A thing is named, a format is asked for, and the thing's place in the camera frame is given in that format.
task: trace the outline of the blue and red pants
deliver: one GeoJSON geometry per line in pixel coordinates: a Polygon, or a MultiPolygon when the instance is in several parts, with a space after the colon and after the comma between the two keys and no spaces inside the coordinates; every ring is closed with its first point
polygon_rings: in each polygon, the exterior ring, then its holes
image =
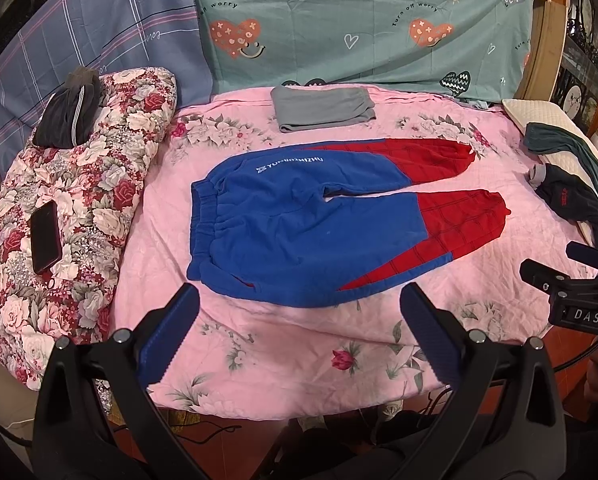
{"type": "Polygon", "coordinates": [[[192,184],[188,279],[245,300],[320,307],[412,280],[498,238],[510,211],[483,189],[388,192],[474,160],[444,139],[244,153],[192,184]]]}

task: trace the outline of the phone screen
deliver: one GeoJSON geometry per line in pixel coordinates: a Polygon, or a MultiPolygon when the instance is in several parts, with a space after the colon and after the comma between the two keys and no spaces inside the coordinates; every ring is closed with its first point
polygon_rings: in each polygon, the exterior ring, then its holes
{"type": "Polygon", "coordinates": [[[53,200],[30,215],[32,270],[41,274],[61,259],[57,205],[53,200]]]}

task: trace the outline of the floral pillow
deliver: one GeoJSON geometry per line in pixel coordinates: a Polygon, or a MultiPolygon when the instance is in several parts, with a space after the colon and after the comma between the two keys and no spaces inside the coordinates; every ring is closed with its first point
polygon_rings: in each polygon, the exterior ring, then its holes
{"type": "Polygon", "coordinates": [[[0,188],[0,363],[39,389],[54,340],[108,335],[119,259],[150,161],[176,107],[163,68],[102,77],[106,96],[88,142],[39,148],[30,135],[0,188]],[[63,257],[32,271],[29,219],[54,200],[63,257]]]}

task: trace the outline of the red side stripe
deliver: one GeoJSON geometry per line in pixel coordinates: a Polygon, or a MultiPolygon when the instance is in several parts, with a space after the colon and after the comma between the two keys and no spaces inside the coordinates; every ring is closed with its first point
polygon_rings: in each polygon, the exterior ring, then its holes
{"type": "Polygon", "coordinates": [[[428,238],[339,290],[380,282],[447,253],[461,258],[499,238],[511,213],[499,193],[483,189],[417,193],[417,199],[428,238]]]}
{"type": "Polygon", "coordinates": [[[463,173],[474,161],[471,147],[445,139],[383,139],[374,142],[336,142],[306,150],[383,155],[408,177],[412,184],[434,182],[463,173]]]}

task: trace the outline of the dark green garment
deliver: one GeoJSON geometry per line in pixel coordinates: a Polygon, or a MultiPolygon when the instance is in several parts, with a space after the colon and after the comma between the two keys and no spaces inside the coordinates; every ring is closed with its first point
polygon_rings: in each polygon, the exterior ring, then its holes
{"type": "Polygon", "coordinates": [[[598,193],[598,159],[584,140],[558,126],[529,123],[525,129],[524,146],[537,155],[574,153],[598,193]]]}

